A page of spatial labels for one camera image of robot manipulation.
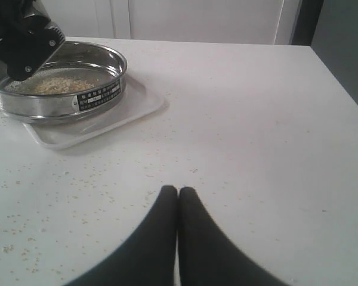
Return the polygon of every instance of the tray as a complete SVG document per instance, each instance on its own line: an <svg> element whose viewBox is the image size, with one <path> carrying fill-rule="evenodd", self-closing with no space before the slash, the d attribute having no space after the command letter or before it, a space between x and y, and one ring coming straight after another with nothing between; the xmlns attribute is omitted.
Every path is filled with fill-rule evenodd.
<svg viewBox="0 0 358 286"><path fill-rule="evenodd" d="M126 90L122 101L98 116L63 125L34 125L24 123L37 144L52 150L62 150L121 127L154 113L166 101L143 84L126 75Z"/></svg>

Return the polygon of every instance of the black label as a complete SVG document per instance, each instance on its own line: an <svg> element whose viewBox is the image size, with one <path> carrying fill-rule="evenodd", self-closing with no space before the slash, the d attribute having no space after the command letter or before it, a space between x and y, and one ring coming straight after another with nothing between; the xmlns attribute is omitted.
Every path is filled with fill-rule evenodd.
<svg viewBox="0 0 358 286"><path fill-rule="evenodd" d="M77 95L79 111L85 111L100 106L121 93L121 82L115 83L87 94Z"/></svg>

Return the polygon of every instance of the white table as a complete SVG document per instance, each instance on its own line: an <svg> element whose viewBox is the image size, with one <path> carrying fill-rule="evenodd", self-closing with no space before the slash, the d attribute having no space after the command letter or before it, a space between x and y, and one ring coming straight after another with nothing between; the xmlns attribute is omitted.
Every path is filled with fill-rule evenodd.
<svg viewBox="0 0 358 286"><path fill-rule="evenodd" d="M358 107L311 48L81 40L170 107L59 152L0 115L0 285L76 278L173 184L284 281L358 286Z"/></svg>

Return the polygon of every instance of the white cabinet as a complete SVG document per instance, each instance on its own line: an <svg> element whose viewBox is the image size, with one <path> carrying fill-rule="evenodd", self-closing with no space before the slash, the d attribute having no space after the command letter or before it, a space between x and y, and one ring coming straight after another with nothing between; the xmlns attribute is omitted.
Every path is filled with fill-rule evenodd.
<svg viewBox="0 0 358 286"><path fill-rule="evenodd" d="M44 0L68 36L288 44L300 0Z"/></svg>

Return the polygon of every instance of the sieve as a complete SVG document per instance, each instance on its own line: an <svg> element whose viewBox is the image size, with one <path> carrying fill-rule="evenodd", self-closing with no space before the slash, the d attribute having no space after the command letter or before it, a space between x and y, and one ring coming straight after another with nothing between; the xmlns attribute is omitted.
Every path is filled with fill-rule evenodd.
<svg viewBox="0 0 358 286"><path fill-rule="evenodd" d="M31 78L17 82L0 61L0 110L25 123L60 124L95 116L124 94L127 61L119 52L65 42Z"/></svg>

